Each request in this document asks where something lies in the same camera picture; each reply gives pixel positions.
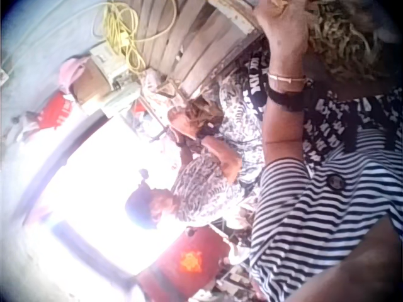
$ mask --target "black and white striped shirt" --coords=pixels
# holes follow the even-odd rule
[[[395,149],[386,150],[381,130],[359,129],[356,151],[346,154],[340,145],[312,178],[295,159],[266,166],[251,269],[268,301],[284,301],[308,278],[338,264],[384,215],[402,238],[401,132],[398,136]]]

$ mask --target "button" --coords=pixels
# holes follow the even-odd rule
[[[328,176],[326,182],[333,191],[342,191],[346,187],[346,181],[339,174]]]

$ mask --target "red fabric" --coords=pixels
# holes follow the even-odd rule
[[[137,102],[137,104],[133,105],[133,107],[132,107],[133,113],[144,112],[144,111],[145,111],[145,108],[144,108],[143,104],[140,102]]]
[[[57,128],[69,117],[72,110],[72,104],[69,100],[63,98],[59,91],[42,110],[39,116],[39,128]]]

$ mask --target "wooden pallet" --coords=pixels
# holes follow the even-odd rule
[[[178,16],[171,31],[138,45],[147,66],[174,80],[183,96],[190,98],[260,35],[258,28],[245,30],[245,24],[250,28],[256,20],[243,2],[176,0]],[[138,39],[155,35],[172,20],[170,0],[132,0],[132,5],[140,11]]]

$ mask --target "red object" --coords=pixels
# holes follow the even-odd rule
[[[133,113],[144,112],[144,111],[145,111],[145,108],[144,108],[143,104],[140,102],[137,102],[137,104],[133,105],[133,107],[132,107]]]
[[[228,253],[228,244],[205,226],[198,228],[192,237],[183,233],[154,265],[184,297],[190,298],[219,273],[219,260],[227,257]],[[153,301],[170,301],[169,293],[165,292],[149,268],[140,272],[137,280]]]
[[[59,91],[46,105],[40,113],[39,128],[57,128],[69,117],[72,110],[72,104],[63,97]]]

